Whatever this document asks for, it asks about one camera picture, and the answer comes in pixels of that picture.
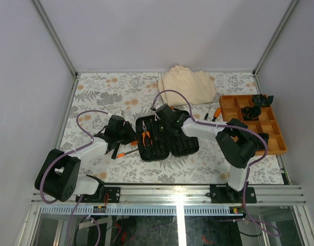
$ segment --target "gray wall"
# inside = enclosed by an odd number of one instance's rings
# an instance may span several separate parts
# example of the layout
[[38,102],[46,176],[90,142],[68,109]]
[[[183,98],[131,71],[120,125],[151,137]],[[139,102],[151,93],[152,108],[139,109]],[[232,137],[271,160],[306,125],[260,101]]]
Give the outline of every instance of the gray wall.
[[263,92],[275,96],[289,173],[314,222],[314,0],[300,1],[259,77]]
[[0,245],[13,245],[72,78],[29,0],[0,0]]
[[41,2],[78,71],[252,71],[290,0]]

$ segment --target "floral tablecloth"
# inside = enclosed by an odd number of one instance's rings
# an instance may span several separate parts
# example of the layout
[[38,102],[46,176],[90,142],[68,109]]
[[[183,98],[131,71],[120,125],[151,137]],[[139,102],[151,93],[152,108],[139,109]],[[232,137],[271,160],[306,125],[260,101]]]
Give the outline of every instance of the floral tablecloth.
[[[82,73],[79,77],[76,94],[72,103],[62,150],[81,146],[89,138],[76,125],[78,113],[89,109],[100,109],[112,114],[121,114],[135,126],[135,120],[151,115],[150,106],[158,93],[158,79],[162,73]],[[203,119],[210,109],[210,115],[219,107],[220,95],[256,94],[257,90],[250,73],[210,73],[217,88],[212,103],[194,105],[194,117]],[[162,105],[161,98],[157,105]],[[79,119],[82,126],[91,133],[97,133],[108,123],[104,114],[88,113]],[[226,183],[229,177],[229,164],[223,163],[224,156],[216,142],[199,140],[197,153],[185,157],[171,154],[166,160],[144,162],[139,153],[112,160],[108,153],[81,165],[80,175],[94,175],[105,182],[126,183]],[[119,153],[135,147],[120,146]],[[250,183],[283,184],[276,156],[268,156],[251,168]]]

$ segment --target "table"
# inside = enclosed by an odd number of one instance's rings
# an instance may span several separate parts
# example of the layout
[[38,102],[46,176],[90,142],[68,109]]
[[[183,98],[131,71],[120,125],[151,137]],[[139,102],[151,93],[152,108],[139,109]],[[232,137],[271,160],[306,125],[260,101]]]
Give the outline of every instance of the table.
[[[163,73],[82,73],[72,107],[69,113],[62,150],[77,148],[90,139],[76,125],[76,116],[84,110],[99,109],[112,114],[121,114],[135,127],[135,120],[153,112],[150,106],[158,93],[158,79]],[[221,95],[256,94],[257,90],[251,73],[210,73],[217,88],[212,103],[193,105],[194,117],[203,119],[209,107],[210,116],[219,107]],[[100,113],[88,113],[79,119],[89,132],[97,133],[108,123],[109,118]],[[227,183],[229,164],[224,164],[224,156],[216,142],[199,140],[197,153],[185,157],[171,154],[166,160],[144,162],[139,153],[112,160],[112,152],[81,165],[80,175],[94,175],[105,182],[124,183]],[[135,147],[120,146],[119,153]],[[267,156],[252,166],[251,184],[283,184],[276,156]]]

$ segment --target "beige cloth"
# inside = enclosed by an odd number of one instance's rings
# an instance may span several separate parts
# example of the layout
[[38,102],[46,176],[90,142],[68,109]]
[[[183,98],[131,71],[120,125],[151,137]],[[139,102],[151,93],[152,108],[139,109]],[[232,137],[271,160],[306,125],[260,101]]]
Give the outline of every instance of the beige cloth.
[[[192,72],[189,68],[175,66],[158,83],[159,91],[175,90],[183,94],[190,104],[204,104],[213,101],[216,95],[214,83],[208,73]],[[186,105],[185,100],[174,92],[161,94],[163,102],[169,106]]]

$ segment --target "wooden tray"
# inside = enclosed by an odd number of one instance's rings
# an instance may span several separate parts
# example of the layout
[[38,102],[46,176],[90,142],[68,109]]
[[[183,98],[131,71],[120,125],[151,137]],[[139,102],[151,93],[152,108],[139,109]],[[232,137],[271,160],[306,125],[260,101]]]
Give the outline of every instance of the wooden tray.
[[[248,128],[256,133],[268,133],[268,155],[283,155],[287,148],[276,121],[271,107],[261,108],[261,115],[258,120],[244,121],[241,109],[244,107],[253,107],[252,95],[233,95],[221,96],[219,104],[222,109],[224,121],[230,121],[232,118],[239,119],[245,123]],[[265,151],[257,151],[256,155],[263,155]]]

